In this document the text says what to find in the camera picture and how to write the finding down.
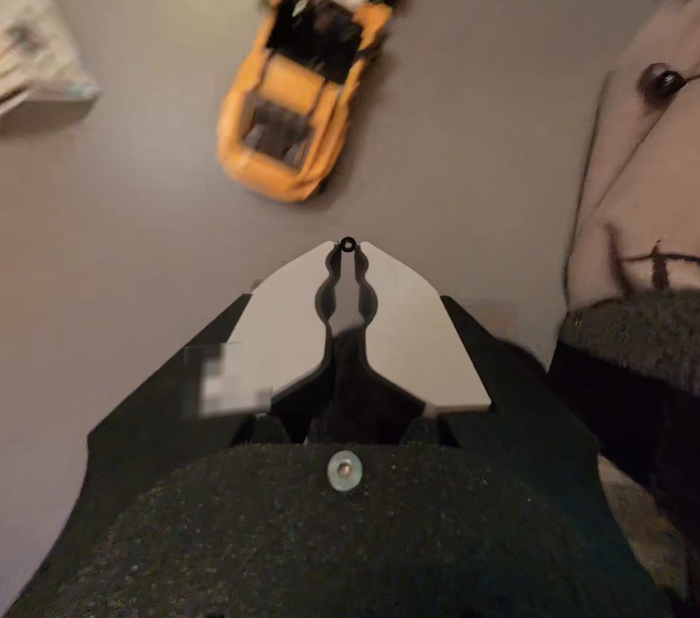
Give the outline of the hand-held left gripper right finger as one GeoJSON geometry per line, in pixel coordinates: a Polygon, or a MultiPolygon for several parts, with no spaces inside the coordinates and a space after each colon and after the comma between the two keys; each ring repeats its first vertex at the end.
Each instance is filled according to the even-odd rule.
{"type": "Polygon", "coordinates": [[[371,373],[427,411],[487,411],[491,398],[439,292],[369,242],[355,249],[358,308],[371,373]]]}

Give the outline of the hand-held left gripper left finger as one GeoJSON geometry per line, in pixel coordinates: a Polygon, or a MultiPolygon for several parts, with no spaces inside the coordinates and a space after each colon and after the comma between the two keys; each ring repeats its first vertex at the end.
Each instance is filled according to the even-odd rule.
{"type": "Polygon", "coordinates": [[[319,291],[331,279],[326,241],[257,286],[225,344],[225,399],[272,400],[313,375],[326,356],[319,291]]]}

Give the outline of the orange lego car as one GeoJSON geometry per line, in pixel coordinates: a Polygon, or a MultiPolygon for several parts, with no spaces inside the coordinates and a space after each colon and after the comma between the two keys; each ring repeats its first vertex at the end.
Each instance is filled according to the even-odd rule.
{"type": "Polygon", "coordinates": [[[223,100],[217,154],[248,189],[281,203],[322,191],[354,98],[401,0],[260,0],[265,18],[223,100]]]}

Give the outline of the black earbud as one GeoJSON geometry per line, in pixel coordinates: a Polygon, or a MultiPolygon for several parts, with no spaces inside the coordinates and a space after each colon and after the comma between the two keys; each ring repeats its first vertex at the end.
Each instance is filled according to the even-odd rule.
{"type": "Polygon", "coordinates": [[[665,63],[647,66],[639,76],[636,90],[650,108],[667,106],[688,83],[687,77],[665,63]]]}

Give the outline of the white sticker sheet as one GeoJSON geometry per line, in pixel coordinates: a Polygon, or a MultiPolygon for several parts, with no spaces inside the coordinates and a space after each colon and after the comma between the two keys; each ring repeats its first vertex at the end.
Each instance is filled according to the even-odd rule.
{"type": "Polygon", "coordinates": [[[100,95],[55,0],[1,0],[1,138],[68,128],[100,95]]]}

